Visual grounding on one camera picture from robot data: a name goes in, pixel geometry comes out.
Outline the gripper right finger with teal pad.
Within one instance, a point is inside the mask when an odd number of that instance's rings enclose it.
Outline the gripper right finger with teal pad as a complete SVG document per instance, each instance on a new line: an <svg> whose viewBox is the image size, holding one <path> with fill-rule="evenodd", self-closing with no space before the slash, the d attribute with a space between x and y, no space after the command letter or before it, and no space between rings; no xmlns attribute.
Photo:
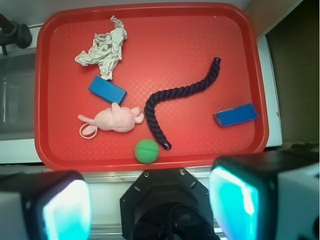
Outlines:
<svg viewBox="0 0 320 240"><path fill-rule="evenodd" d="M213 216L229 240L317 240L319 177L317 152L220 156L209 175Z"/></svg>

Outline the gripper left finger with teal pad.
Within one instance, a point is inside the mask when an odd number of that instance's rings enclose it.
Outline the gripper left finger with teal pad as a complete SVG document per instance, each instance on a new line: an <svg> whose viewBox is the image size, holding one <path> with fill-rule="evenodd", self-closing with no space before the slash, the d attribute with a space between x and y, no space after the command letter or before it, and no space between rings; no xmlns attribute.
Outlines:
<svg viewBox="0 0 320 240"><path fill-rule="evenodd" d="M2 240L86 240L92 217L91 189L77 171L0 176Z"/></svg>

